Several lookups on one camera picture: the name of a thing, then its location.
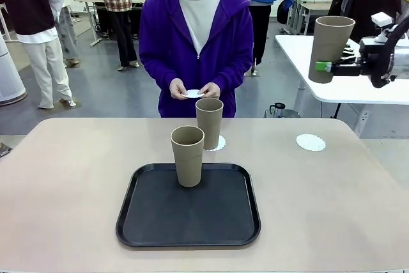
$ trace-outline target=white table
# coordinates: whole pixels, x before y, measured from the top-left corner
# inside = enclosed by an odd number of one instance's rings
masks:
[[[321,102],[364,104],[354,127],[354,132],[360,136],[367,119],[371,115],[371,107],[374,104],[409,105],[409,81],[407,80],[397,79],[380,89],[374,88],[368,76],[337,76],[328,84],[315,83],[308,78],[313,37],[277,35],[275,40],[301,76],[295,100],[295,110],[300,110],[305,85],[308,86],[314,97]],[[349,43],[353,48],[358,49],[357,43],[351,40]]]

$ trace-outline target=purple hoodie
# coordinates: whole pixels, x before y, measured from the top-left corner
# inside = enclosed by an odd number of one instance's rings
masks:
[[[236,114],[235,89],[252,65],[253,30],[248,0],[220,0],[210,36],[200,55],[194,48],[179,0],[146,0],[141,18],[141,61],[162,90],[163,118],[196,117],[196,99],[171,98],[169,85],[180,78],[186,90],[209,82],[220,87],[223,117]]]

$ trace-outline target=white t-shirt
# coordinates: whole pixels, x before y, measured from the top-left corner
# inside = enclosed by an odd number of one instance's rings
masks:
[[[200,55],[206,45],[220,0],[179,0],[194,48]]]

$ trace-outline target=black bag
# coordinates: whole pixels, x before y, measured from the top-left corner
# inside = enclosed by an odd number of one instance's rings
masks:
[[[277,22],[283,25],[287,24],[288,12],[289,12],[289,10],[284,9],[284,2],[285,0],[282,1],[282,3],[279,5],[279,8],[277,10]]]

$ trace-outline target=hand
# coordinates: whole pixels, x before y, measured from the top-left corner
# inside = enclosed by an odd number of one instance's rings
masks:
[[[199,94],[204,94],[202,98],[219,98],[220,97],[220,88],[214,82],[209,82],[205,85],[200,91]]]
[[[175,78],[172,80],[171,85],[169,86],[169,90],[171,92],[172,98],[178,100],[187,99],[186,97],[182,96],[182,94],[187,95],[187,91],[185,89],[185,86],[183,85],[182,80],[180,80],[179,78]]]

